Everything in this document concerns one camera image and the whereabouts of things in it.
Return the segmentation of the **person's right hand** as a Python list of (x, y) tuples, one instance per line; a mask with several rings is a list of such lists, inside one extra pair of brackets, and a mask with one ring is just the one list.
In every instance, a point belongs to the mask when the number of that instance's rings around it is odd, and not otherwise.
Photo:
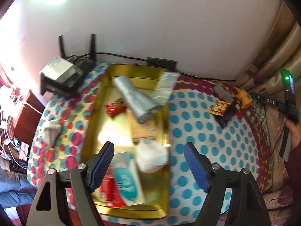
[(289, 129), (292, 133), (292, 145), (291, 145), (291, 152), (293, 152), (296, 148), (300, 146), (301, 142), (301, 126), (300, 122), (294, 123), (288, 118), (284, 118), (285, 126)]

